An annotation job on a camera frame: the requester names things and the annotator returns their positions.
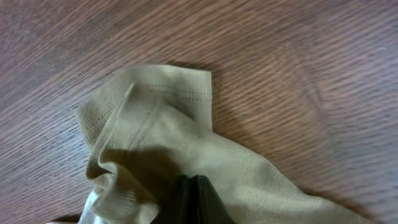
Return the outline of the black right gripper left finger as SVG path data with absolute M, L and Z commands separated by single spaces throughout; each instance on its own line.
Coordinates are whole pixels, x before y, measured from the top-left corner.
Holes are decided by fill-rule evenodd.
M 192 224 L 195 222 L 193 198 L 193 178 L 179 177 L 166 202 L 161 205 L 159 214 L 151 224 Z

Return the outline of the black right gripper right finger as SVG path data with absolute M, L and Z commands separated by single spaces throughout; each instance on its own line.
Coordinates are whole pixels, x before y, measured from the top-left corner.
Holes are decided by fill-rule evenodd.
M 193 184 L 196 187 L 198 223 L 236 224 L 209 178 L 204 175 L 196 175 L 193 178 Z

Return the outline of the white baby shirt tan sleeves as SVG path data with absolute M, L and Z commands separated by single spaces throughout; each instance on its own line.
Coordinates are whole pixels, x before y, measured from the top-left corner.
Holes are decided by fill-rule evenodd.
M 93 184 L 79 222 L 151 223 L 180 176 L 204 175 L 236 223 L 366 223 L 215 134 L 211 103 L 210 72 L 170 65 L 132 67 L 97 90 L 78 110 Z

